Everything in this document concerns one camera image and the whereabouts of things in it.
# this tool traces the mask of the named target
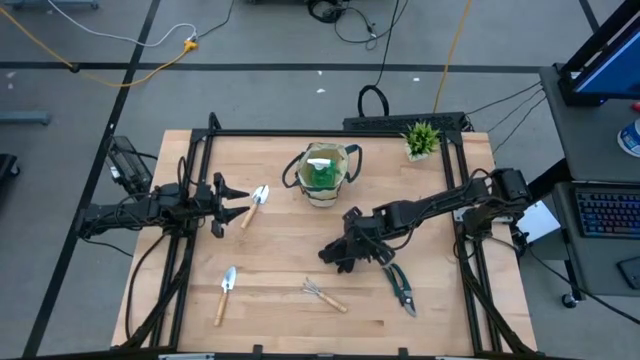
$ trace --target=white paper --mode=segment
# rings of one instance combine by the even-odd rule
[[[560,223],[542,202],[529,206],[522,219],[518,220],[520,231],[528,232],[527,243],[531,243],[560,228]]]

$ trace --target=wooden table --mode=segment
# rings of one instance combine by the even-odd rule
[[[155,184],[176,181],[177,162],[186,155],[189,136],[190,131],[165,133]],[[463,138],[469,170],[493,169],[487,134],[465,133]],[[285,189],[280,180],[285,165],[313,141],[358,143],[364,150],[360,177],[353,184],[343,185],[338,202],[331,208],[311,206],[298,189]],[[453,146],[450,149],[458,185],[455,150]],[[370,214],[372,208],[393,200],[415,200],[446,190],[440,153],[409,163],[400,138],[216,136],[209,172],[209,178],[213,172],[221,172],[235,189],[253,192],[264,183],[271,192],[247,230],[240,229],[242,220],[238,219],[226,227],[223,239],[210,233],[209,220],[199,231],[179,351],[247,353],[254,344],[262,344],[265,353],[391,355],[406,347],[411,355],[473,354],[462,280],[452,254],[450,215],[425,221],[396,257],[413,287],[417,318],[400,306],[377,263],[358,261],[353,273],[338,275],[335,265],[325,265],[317,257],[320,249],[342,235],[341,216],[354,205]],[[225,206],[250,202],[249,198],[237,199]],[[132,269],[159,235],[157,228],[140,233]],[[510,241],[504,225],[494,225],[494,236]],[[165,240],[152,252],[136,278],[134,328],[158,298],[168,243]],[[496,307],[523,342],[535,348],[513,251],[492,241],[485,241],[484,247]],[[216,328],[213,322],[222,291],[220,283],[231,265],[238,269],[237,280],[223,324]],[[301,287],[307,276],[349,311],[341,314],[303,293]],[[114,344],[125,340],[124,308],[123,299]],[[477,308],[483,347],[489,350],[484,312],[479,303]],[[170,324],[172,315],[171,309],[167,311],[166,324]],[[168,339],[169,327],[163,328],[161,344]]]

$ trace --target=computer keyboard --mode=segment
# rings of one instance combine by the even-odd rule
[[[430,124],[433,129],[440,131],[463,131],[466,127],[465,114],[452,112],[348,118],[342,122],[342,128],[344,130],[403,132],[407,131],[407,126],[413,126],[416,122]]]
[[[640,239],[640,187],[577,187],[574,200],[587,237]]]

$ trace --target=potted plant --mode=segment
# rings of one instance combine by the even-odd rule
[[[430,124],[416,123],[409,126],[409,133],[401,135],[407,140],[405,150],[411,162],[426,158],[440,145],[440,131],[431,128]]]

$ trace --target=plant pot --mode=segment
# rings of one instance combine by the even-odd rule
[[[404,150],[407,152],[407,157],[410,162],[416,162],[418,160],[426,159],[429,157],[429,154],[420,154],[420,155],[411,155],[411,149],[409,148],[409,144],[404,144]]]

